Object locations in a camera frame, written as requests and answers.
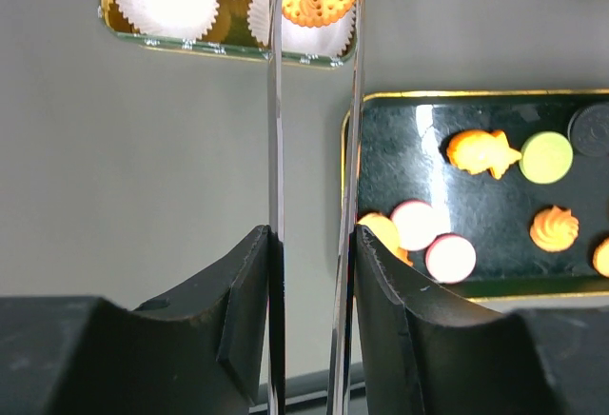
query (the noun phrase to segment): black round object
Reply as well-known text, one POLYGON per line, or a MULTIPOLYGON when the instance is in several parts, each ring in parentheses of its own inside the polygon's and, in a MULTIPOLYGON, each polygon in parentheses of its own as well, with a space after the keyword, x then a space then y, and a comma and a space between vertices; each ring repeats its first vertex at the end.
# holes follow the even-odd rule
POLYGON ((569 141, 582 155, 609 155, 609 103, 580 109, 571 118, 569 141))

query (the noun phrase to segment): orange fish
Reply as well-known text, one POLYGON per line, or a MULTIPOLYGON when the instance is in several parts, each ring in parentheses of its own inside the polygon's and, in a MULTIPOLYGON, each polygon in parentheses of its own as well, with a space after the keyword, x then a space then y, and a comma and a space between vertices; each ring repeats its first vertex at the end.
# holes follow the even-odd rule
POLYGON ((450 141, 446 154, 451 165, 472 175, 490 169, 497 180, 522 158, 519 151, 510 148, 503 131, 488 133, 481 129, 457 134, 450 141))

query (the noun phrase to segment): baking tray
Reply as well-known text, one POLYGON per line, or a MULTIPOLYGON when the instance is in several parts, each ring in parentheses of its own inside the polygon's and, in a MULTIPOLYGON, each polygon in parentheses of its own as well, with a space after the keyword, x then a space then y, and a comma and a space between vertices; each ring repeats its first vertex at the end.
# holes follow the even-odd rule
MULTIPOLYGON (((218 17, 223 25, 229 23, 227 33, 219 33, 212 27, 206 36, 195 42, 168 37, 141 34, 118 10, 116 0, 100 0, 98 16, 120 39, 136 43, 147 49, 172 50, 207 56, 222 56, 249 61, 266 61, 268 49, 259 45, 247 26, 247 8, 251 0, 219 0, 218 17)), ((345 53, 337 57, 283 52, 287 64, 335 69, 342 66, 353 55, 355 34, 345 53)))
MULTIPOLYGON (((609 279, 591 266, 592 252, 609 237, 609 158, 575 156, 569 173, 536 185, 518 164, 494 180, 472 176, 445 160, 450 136, 465 129, 502 129, 520 149, 531 135, 564 133, 573 113, 609 101, 609 89, 519 91, 409 91, 364 98, 358 218, 389 215, 407 199, 421 199, 450 217, 453 232, 468 238, 478 262, 464 282, 450 286, 474 301, 496 298, 609 294, 609 279), (557 205, 571 208, 580 235, 571 248, 547 253, 529 237, 532 219, 557 205)), ((348 114, 342 128, 342 188, 348 114)), ((410 252, 427 274, 424 252, 410 252)))

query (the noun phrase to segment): pink macaron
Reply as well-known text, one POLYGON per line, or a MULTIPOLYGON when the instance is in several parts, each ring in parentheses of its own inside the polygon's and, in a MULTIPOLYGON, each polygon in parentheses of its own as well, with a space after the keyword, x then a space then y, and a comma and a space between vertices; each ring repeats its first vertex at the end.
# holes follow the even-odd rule
POLYGON ((442 227, 438 212, 418 200, 405 201, 394 208, 391 221, 400 233, 400 247, 409 251, 429 247, 442 227))
POLYGON ((429 274, 441 284, 456 284, 474 270, 476 250, 464 237, 446 234, 429 247, 425 264, 429 274))

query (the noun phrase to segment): tabletop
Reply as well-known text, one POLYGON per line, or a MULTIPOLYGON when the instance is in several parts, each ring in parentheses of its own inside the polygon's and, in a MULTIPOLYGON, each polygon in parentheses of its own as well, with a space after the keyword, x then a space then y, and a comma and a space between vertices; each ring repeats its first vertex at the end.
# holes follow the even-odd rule
MULTIPOLYGON (((265 65, 141 49, 97 6, 0 0, 3 295, 135 307, 267 222, 265 65)), ((367 92, 609 86, 609 0, 367 0, 365 34, 367 92)), ((329 362, 351 77, 284 68, 288 378, 329 362)))

